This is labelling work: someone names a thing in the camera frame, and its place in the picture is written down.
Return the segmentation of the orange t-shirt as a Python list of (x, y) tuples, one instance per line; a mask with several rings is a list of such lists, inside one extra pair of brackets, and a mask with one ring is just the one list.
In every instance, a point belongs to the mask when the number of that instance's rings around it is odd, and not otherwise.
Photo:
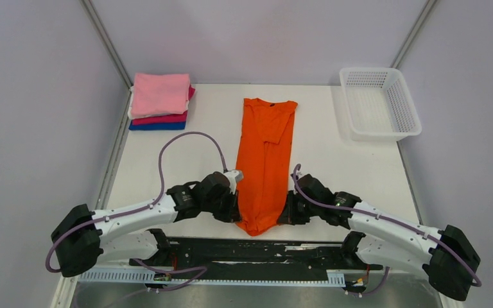
[(236, 159), (236, 169), (244, 176), (237, 188), (238, 227), (250, 236), (275, 227), (284, 210), (297, 107), (294, 101), (243, 101)]

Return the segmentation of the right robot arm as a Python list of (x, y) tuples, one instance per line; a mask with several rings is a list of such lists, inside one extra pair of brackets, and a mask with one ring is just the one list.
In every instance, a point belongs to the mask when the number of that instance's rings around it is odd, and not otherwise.
[(427, 280), (440, 294), (456, 301), (481, 287), (477, 274), (481, 258), (460, 228), (440, 229), (398, 218), (345, 191), (331, 192), (310, 174), (292, 174), (278, 222), (306, 224), (318, 217), (349, 231), (342, 242), (344, 265), (361, 263), (398, 269)]

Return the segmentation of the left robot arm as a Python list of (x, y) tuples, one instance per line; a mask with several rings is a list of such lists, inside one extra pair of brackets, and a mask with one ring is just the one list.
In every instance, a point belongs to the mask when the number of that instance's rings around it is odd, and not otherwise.
[(168, 225), (209, 212), (225, 223), (240, 221), (237, 185), (239, 170), (214, 172), (200, 182), (176, 185), (161, 196), (115, 210), (73, 207), (51, 233), (53, 246), (48, 259), (56, 256), (59, 267), (48, 271), (63, 277), (85, 273), (97, 263), (125, 259), (167, 263), (171, 248), (156, 225)]

